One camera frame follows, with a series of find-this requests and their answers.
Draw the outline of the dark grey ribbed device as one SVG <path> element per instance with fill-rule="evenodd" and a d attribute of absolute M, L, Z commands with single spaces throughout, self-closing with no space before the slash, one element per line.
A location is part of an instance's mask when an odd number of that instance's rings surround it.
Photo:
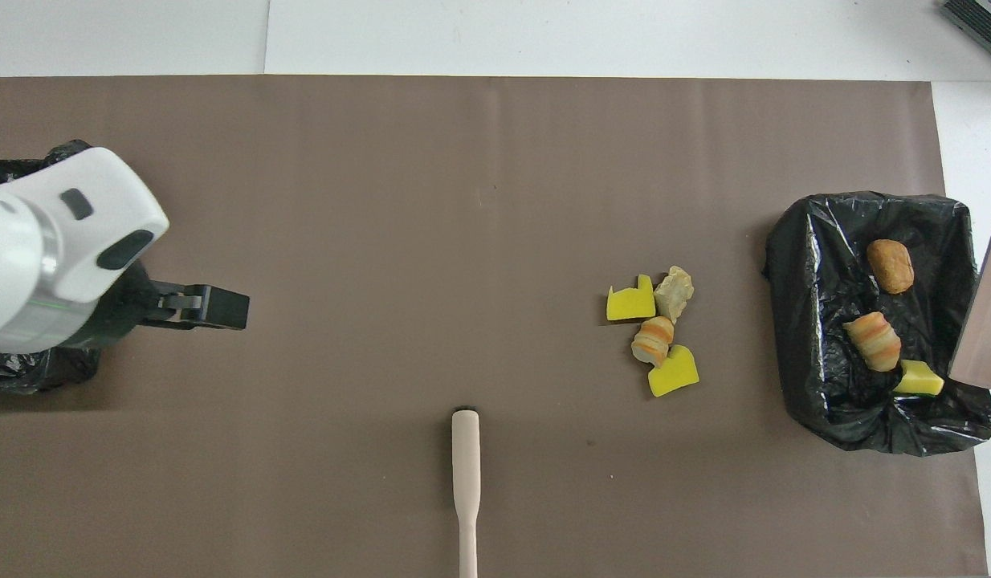
<path fill-rule="evenodd" d="M 991 0 L 940 0 L 939 10 L 991 54 Z"/>

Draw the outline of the brown bread roll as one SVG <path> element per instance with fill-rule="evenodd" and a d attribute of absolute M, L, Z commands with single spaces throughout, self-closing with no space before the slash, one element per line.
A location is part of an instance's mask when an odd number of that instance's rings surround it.
<path fill-rule="evenodd" d="M 867 245 L 867 262 L 878 285 L 888 294 L 903 294 L 915 282 L 909 249 L 901 242 L 888 238 L 870 242 Z"/>

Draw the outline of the pink plastic dustpan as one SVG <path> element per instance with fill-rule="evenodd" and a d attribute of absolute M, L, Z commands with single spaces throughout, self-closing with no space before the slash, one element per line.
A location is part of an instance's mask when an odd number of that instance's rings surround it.
<path fill-rule="evenodd" d="M 991 235 L 948 375 L 991 390 Z"/>

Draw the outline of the beige rock chunk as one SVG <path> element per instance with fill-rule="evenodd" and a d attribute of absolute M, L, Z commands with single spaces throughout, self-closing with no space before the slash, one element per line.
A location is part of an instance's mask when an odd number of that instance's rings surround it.
<path fill-rule="evenodd" d="M 675 324 L 685 311 L 694 292 L 691 275 L 682 267 L 671 266 L 653 291 L 658 314 Z"/>

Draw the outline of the black bag-lined bin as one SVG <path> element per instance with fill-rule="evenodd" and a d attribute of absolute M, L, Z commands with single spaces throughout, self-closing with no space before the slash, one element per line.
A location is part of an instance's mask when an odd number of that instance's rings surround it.
<path fill-rule="evenodd" d="M 909 249 L 916 279 L 903 294 L 878 285 L 867 245 Z M 991 392 L 948 367 L 976 288 L 972 216 L 940 195 L 816 194 L 794 202 L 768 234 L 769 281 L 781 391 L 789 415 L 841 450 L 931 457 L 991 438 Z M 843 324 L 881 311 L 902 358 L 944 378 L 936 397 L 896 396 L 900 370 L 871 371 Z"/>
<path fill-rule="evenodd" d="M 74 139 L 51 148 L 40 160 L 0 160 L 0 185 L 36 174 L 91 147 Z M 101 357 L 98 348 L 57 347 L 28 354 L 0 352 L 0 393 L 30 395 L 85 383 L 98 372 Z"/>

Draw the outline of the yellow sponge piece green backing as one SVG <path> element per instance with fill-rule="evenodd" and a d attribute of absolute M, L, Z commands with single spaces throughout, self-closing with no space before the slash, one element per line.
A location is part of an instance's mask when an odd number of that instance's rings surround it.
<path fill-rule="evenodd" d="M 936 397 L 944 390 L 944 378 L 935 373 L 928 363 L 920 360 L 900 360 L 899 383 L 893 388 L 896 396 Z"/>

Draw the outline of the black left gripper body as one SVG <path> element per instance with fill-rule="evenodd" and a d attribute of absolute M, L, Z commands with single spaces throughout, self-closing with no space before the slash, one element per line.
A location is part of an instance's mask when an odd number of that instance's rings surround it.
<path fill-rule="evenodd" d="M 164 299 L 161 287 L 150 278 L 142 261 L 125 268 L 108 291 L 96 301 L 82 325 L 82 348 L 103 350 L 149 319 Z"/>

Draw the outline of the brown table mat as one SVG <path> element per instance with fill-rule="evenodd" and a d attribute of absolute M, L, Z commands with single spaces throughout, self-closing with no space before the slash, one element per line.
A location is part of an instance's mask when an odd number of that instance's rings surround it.
<path fill-rule="evenodd" d="M 0 578 L 455 577 L 467 404 L 484 577 L 988 571 L 973 453 L 788 416 L 762 275 L 805 195 L 944 192 L 925 82 L 0 79 L 0 158 L 72 139 L 164 207 L 151 277 L 249 325 L 0 396 Z M 671 266 L 700 381 L 657 398 L 606 297 Z"/>

